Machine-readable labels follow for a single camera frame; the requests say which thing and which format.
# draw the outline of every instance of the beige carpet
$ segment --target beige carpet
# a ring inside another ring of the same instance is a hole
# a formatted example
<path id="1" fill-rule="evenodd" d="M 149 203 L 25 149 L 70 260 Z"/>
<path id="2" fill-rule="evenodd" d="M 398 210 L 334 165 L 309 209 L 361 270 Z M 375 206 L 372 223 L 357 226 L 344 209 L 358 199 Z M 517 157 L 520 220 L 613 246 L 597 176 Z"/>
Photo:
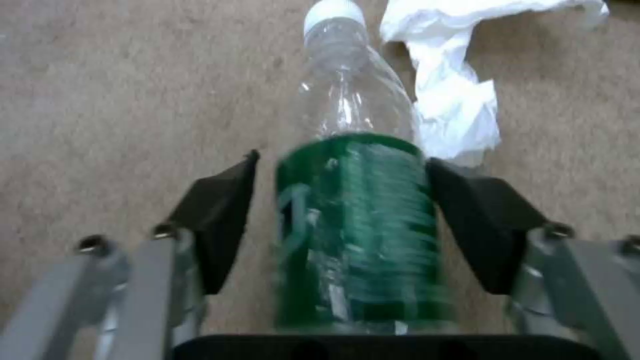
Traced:
<path id="1" fill-rule="evenodd" d="M 360 3 L 374 34 L 385 1 Z M 250 225 L 206 331 L 270 330 L 274 149 L 311 4 L 0 1 L 0 325 L 80 237 L 134 249 L 192 180 L 257 148 Z M 485 171 L 595 240 L 640 231 L 640 3 L 611 10 L 592 32 L 574 11 L 486 22 L 469 56 L 499 93 Z M 404 52 L 385 54 L 410 82 Z M 444 242 L 463 330 L 504 331 L 502 299 Z"/>

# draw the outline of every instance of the plastic water bottle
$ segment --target plastic water bottle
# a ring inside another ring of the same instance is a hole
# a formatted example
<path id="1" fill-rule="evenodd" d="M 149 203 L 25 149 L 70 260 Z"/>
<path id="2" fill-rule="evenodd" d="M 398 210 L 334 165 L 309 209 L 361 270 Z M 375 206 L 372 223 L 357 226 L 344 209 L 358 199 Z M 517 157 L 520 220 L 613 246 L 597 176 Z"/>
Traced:
<path id="1" fill-rule="evenodd" d="M 276 171 L 280 329 L 395 333 L 438 329 L 435 210 L 413 107 L 347 0 L 307 14 L 306 75 Z"/>

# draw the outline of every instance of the crumpled paper towel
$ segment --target crumpled paper towel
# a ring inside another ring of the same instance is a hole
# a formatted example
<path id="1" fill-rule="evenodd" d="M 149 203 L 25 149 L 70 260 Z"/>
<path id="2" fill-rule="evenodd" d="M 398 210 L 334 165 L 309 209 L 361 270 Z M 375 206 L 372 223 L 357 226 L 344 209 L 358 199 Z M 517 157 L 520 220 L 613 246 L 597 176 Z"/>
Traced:
<path id="1" fill-rule="evenodd" d="M 464 60 L 474 26 L 526 11 L 583 6 L 585 25 L 609 14 L 602 0 L 389 0 L 380 35 L 404 42 L 416 69 L 415 142 L 427 156 L 474 167 L 500 143 L 493 80 Z"/>

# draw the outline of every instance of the bolt head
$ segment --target bolt head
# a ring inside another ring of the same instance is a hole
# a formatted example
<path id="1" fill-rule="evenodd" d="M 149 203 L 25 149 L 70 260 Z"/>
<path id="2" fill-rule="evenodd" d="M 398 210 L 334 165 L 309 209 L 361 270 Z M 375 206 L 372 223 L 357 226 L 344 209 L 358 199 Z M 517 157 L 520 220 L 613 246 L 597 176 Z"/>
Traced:
<path id="1" fill-rule="evenodd" d="M 640 256 L 640 235 L 627 235 L 622 241 L 621 252 L 623 255 Z"/>
<path id="2" fill-rule="evenodd" d="M 160 240 L 160 239 L 173 238 L 177 240 L 178 231 L 179 229 L 174 223 L 163 222 L 154 227 L 153 239 Z"/>
<path id="3" fill-rule="evenodd" d="M 104 235 L 89 235 L 78 242 L 76 252 L 98 257 L 106 256 L 109 254 L 109 242 Z"/>
<path id="4" fill-rule="evenodd" d="M 575 236 L 572 227 L 560 222 L 548 222 L 544 225 L 545 237 L 551 240 L 570 239 Z"/>

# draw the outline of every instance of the bottle cap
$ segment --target bottle cap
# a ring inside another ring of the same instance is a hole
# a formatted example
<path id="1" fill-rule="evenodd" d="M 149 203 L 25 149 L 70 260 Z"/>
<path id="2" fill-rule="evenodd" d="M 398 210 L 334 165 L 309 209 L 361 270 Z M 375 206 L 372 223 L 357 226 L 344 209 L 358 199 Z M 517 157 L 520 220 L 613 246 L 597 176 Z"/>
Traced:
<path id="1" fill-rule="evenodd" d="M 350 0 L 322 0 L 316 3 L 305 17 L 305 36 L 316 24 L 336 17 L 355 20 L 366 27 L 362 10 L 356 3 Z"/>

